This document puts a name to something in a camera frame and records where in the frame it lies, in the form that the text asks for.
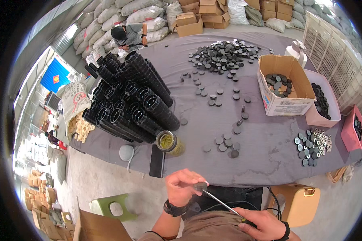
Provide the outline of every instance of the blue corrugated panel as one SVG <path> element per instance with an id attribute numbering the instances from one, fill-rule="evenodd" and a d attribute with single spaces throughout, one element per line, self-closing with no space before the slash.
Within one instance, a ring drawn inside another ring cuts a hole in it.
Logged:
<path id="1" fill-rule="evenodd" d="M 40 81 L 40 84 L 43 85 L 49 91 L 57 93 L 60 86 L 70 83 L 70 80 L 68 80 L 67 78 L 68 74 L 69 74 L 68 70 L 66 70 L 63 67 L 63 65 L 59 63 L 58 60 L 54 59 L 51 62 L 50 66 L 48 66 L 46 72 L 44 73 L 44 76 Z M 56 76 L 59 76 L 59 81 L 57 83 L 54 82 L 54 78 L 55 81 L 57 81 Z"/>

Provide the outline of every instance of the smartphone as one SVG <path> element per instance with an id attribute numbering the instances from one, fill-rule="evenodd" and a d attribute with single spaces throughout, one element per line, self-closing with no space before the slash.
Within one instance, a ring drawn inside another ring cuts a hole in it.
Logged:
<path id="1" fill-rule="evenodd" d="M 150 158 L 149 176 L 163 178 L 164 176 L 165 152 L 157 145 L 152 146 L 152 157 Z"/>

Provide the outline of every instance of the perforated crate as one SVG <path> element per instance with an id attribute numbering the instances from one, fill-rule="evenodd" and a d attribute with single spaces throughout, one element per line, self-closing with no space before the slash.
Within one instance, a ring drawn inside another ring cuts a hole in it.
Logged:
<path id="1" fill-rule="evenodd" d="M 331 24 L 307 12 L 303 42 L 307 57 L 329 81 L 340 113 L 348 115 L 356 104 L 362 114 L 362 60 L 350 41 Z"/>

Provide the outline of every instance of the gray t-shirt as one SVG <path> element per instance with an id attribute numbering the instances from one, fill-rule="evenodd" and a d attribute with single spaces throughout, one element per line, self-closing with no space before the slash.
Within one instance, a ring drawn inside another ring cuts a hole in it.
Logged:
<path id="1" fill-rule="evenodd" d="M 138 32 L 141 31 L 142 27 L 143 27 L 142 23 L 132 23 L 132 24 L 126 25 L 127 40 L 125 40 L 124 42 L 115 40 L 116 43 L 119 46 L 142 43 L 142 39 L 141 39 L 140 35 L 138 34 Z M 132 47 L 130 47 L 129 52 L 134 51 L 142 46 L 143 45 L 132 46 Z"/>

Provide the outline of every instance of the black pants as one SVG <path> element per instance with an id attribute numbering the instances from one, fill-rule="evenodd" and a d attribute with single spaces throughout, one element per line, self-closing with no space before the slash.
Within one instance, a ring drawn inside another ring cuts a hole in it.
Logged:
<path id="1" fill-rule="evenodd" d="M 218 187 L 208 186 L 207 191 L 222 200 L 229 207 L 241 207 L 249 210 L 260 210 L 263 188 L 245 188 L 245 187 Z M 192 205 L 189 210 L 182 216 L 182 219 L 188 219 L 201 212 L 224 210 L 228 211 L 223 205 L 203 193 L 202 196 L 193 195 Z"/>

